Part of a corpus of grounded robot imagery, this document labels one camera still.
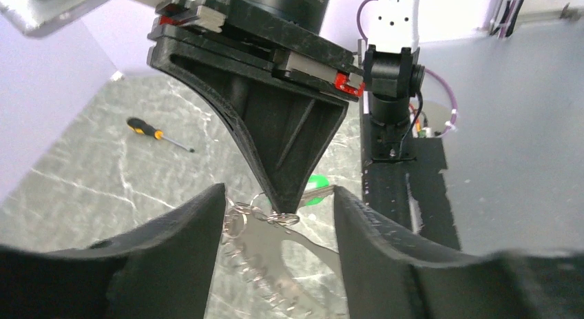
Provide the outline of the large metal key ring plate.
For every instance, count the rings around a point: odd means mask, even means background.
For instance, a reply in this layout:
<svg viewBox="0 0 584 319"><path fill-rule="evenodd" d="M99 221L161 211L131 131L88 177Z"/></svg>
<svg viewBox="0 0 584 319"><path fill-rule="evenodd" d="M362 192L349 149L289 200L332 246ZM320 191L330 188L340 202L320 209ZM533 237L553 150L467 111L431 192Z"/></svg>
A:
<svg viewBox="0 0 584 319"><path fill-rule="evenodd" d="M315 295L287 265L284 248L295 245L301 253L315 256L327 276L336 281L342 277L338 252L293 230L299 221L296 214L268 214L253 201L228 199L222 227L225 256L275 312L292 318L348 318L343 293L321 284L324 293Z"/></svg>

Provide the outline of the green key tag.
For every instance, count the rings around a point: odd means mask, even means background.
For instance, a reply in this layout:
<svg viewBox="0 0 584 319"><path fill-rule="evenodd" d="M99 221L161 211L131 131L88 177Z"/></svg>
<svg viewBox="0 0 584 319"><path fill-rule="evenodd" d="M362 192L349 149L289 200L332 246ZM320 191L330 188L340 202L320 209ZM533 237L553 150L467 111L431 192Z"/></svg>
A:
<svg viewBox="0 0 584 319"><path fill-rule="evenodd" d="M327 177L320 174L311 175L300 199L298 208L321 203L327 196L333 194L334 187Z"/></svg>

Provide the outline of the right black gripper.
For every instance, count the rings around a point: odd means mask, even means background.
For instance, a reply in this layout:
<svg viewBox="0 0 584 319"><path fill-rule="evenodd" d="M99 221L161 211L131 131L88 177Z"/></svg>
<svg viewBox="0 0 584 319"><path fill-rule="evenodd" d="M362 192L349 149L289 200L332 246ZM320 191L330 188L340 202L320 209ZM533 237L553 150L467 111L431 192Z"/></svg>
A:
<svg viewBox="0 0 584 319"><path fill-rule="evenodd" d="M329 1L162 0L148 35L149 64L211 106L280 213L296 212L346 116L332 96L365 88L353 53L320 36ZM159 37L163 27L192 39Z"/></svg>

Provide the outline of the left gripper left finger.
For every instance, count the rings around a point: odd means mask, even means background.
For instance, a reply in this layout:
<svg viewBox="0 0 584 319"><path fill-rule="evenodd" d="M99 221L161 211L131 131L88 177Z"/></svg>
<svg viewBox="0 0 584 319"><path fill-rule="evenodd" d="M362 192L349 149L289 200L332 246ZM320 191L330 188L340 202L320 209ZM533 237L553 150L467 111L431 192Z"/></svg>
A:
<svg viewBox="0 0 584 319"><path fill-rule="evenodd" d="M203 318L227 204L222 183L85 249L1 246L2 318Z"/></svg>

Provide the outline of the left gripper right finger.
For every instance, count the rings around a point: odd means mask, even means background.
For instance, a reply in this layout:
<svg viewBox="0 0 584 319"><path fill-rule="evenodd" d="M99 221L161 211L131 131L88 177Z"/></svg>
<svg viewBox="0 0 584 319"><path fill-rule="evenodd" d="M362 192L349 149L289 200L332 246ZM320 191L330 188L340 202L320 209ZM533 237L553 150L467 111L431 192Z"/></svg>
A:
<svg viewBox="0 0 584 319"><path fill-rule="evenodd" d="M582 318L583 253L511 249L473 256L334 189L351 318Z"/></svg>

